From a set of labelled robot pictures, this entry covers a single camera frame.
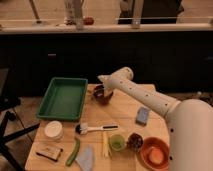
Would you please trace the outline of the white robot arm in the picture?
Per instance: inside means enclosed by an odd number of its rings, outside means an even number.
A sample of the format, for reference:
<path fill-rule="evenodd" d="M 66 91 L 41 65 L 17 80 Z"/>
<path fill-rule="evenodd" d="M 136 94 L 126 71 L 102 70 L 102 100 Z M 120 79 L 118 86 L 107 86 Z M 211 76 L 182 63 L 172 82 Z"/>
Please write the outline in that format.
<path fill-rule="evenodd" d="M 179 101 L 132 81 L 123 67 L 99 75 L 107 91 L 118 89 L 160 115 L 169 132 L 169 171 L 213 171 L 213 107 L 199 99 Z"/>

